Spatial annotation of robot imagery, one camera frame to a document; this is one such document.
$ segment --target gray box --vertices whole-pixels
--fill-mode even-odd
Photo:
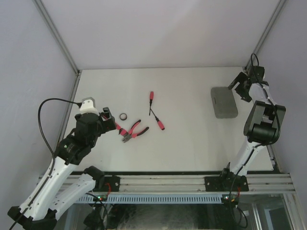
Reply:
[[[217,118],[235,118],[238,116],[234,95],[228,87],[212,88],[211,98]]]

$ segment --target white tabletop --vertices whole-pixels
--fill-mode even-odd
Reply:
[[[234,92],[238,116],[218,119],[210,91],[228,86],[241,67],[83,70],[75,101],[93,97],[96,108],[109,107],[123,128],[135,131],[146,126],[140,137],[123,143],[118,131],[102,135],[78,166],[103,171],[220,171],[230,162],[244,140],[243,127],[253,106]],[[149,113],[149,93],[154,91],[153,111],[165,125],[162,131]],[[66,135],[75,127],[73,106]],[[126,113],[126,121],[119,114]],[[267,149],[253,161],[251,171],[272,170]]]

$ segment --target black ring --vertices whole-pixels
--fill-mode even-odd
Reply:
[[[122,114],[119,115],[119,118],[120,118],[120,120],[122,120],[122,121],[127,120],[127,117],[128,117],[128,116],[127,116],[127,114],[125,114],[125,113],[122,113]]]

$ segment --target gray wall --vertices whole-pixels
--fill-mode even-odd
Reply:
[[[270,90],[287,112],[275,150],[290,172],[307,213],[307,1],[290,0],[269,34],[259,59]]]
[[[8,229],[7,211],[30,195],[51,159],[38,106],[68,99],[75,76],[31,0],[0,1],[0,31],[0,223]],[[55,146],[67,105],[45,105],[43,130]]]

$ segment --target white panel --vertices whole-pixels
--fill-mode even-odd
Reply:
[[[307,1],[289,1],[260,55],[274,99],[287,109],[274,145],[282,169],[290,173],[307,223]]]
[[[117,122],[129,129],[142,119],[137,130],[149,130],[140,137],[121,142],[118,131],[102,135],[92,152],[78,166],[91,165],[103,171],[215,171],[224,168],[238,153],[245,137],[243,127],[253,103],[234,93],[239,115],[217,119],[210,89],[228,86],[242,69],[155,68],[84,70],[75,101],[93,97],[99,111],[108,106]],[[149,93],[154,91],[153,110],[165,125],[162,131],[148,116]],[[74,106],[66,135],[75,127]],[[128,119],[120,121],[119,114]],[[251,170],[271,170],[268,152],[263,149]]]
[[[68,99],[75,76],[32,1],[0,1],[0,31],[0,223],[9,229],[7,211],[26,200],[51,159],[38,106],[48,97]],[[66,107],[50,102],[42,110],[52,147]]]
[[[79,69],[243,66],[278,0],[43,0]]]

